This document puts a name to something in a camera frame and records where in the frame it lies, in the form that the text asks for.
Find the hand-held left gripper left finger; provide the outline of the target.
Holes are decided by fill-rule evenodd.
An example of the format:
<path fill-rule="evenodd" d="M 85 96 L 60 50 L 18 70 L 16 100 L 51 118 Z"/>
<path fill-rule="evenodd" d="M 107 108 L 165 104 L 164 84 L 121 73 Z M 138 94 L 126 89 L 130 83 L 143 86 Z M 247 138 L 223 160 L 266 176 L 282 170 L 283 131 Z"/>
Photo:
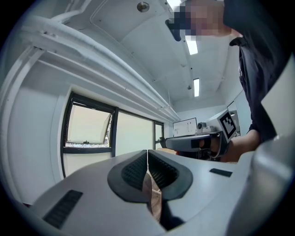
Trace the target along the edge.
<path fill-rule="evenodd" d="M 50 235 L 160 236 L 143 192 L 146 150 L 87 165 L 44 192 L 31 210 Z"/>

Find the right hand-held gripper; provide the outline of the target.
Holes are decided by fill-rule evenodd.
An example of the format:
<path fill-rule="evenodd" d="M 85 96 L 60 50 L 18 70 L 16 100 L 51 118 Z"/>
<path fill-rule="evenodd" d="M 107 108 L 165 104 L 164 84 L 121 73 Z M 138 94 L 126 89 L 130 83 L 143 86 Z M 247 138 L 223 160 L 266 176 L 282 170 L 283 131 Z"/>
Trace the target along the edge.
<path fill-rule="evenodd" d="M 229 142 L 236 133 L 236 125 L 229 110 L 224 110 L 205 122 L 197 124 L 196 135 L 180 136 L 165 139 L 167 149 L 181 152 L 205 152 L 211 159 L 210 145 L 213 137 L 221 139 L 221 152 L 225 155 L 229 148 Z"/>

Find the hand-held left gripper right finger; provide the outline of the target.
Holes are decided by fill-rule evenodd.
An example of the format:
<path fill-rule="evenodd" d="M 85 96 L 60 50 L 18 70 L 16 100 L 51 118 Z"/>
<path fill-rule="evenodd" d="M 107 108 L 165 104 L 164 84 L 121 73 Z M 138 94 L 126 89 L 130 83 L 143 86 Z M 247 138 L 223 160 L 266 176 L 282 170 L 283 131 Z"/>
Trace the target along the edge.
<path fill-rule="evenodd" d="M 236 164 L 148 152 L 149 171 L 162 192 L 160 222 L 148 231 L 226 231 L 246 185 L 253 152 Z"/>

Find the person's right hand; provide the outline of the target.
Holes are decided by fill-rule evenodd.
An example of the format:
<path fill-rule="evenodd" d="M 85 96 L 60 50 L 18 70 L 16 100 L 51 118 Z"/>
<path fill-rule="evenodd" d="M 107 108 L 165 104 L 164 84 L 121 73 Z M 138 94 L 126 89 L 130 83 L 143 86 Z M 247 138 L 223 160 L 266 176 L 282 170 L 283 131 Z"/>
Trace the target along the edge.
<path fill-rule="evenodd" d="M 221 152 L 221 139 L 219 137 L 213 137 L 211 139 L 211 145 L 210 145 L 210 152 L 212 158 L 221 157 L 223 154 Z"/>

